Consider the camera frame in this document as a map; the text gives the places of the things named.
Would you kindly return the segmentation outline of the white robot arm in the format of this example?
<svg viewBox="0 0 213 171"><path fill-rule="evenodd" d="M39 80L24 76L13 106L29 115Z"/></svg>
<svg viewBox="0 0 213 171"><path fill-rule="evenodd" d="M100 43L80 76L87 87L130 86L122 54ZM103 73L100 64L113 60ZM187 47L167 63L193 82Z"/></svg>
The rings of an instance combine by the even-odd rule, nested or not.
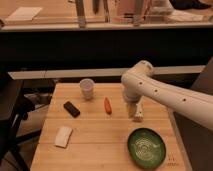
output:
<svg viewBox="0 0 213 171"><path fill-rule="evenodd" d="M153 72L153 65L141 60L122 74L123 98L127 103L138 103L146 96L213 130L213 95L157 81L152 78Z"/></svg>

